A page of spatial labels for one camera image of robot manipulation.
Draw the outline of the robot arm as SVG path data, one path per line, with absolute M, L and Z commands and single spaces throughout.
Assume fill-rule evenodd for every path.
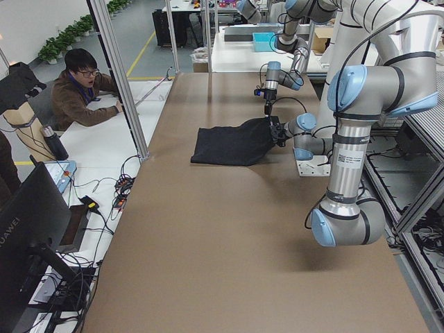
M 382 115 L 403 117 L 437 103 L 434 51 L 399 55 L 381 66 L 348 65 L 335 74 L 327 91 L 327 106 L 337 121 L 330 180 L 323 200 L 309 214 L 320 245 L 366 245 L 381 237 L 381 205 L 359 197 L 371 127 Z
M 286 1 L 284 9 L 283 29 L 275 38 L 274 48 L 292 55 L 293 60 L 288 71 L 283 70 L 279 62 L 267 64 L 266 83 L 262 90 L 267 116 L 272 113 L 280 85 L 295 91 L 304 85 L 302 73 L 307 67 L 310 46 L 297 35 L 300 20 L 308 17 L 316 24 L 325 24 L 337 11 L 337 7 L 328 1 Z

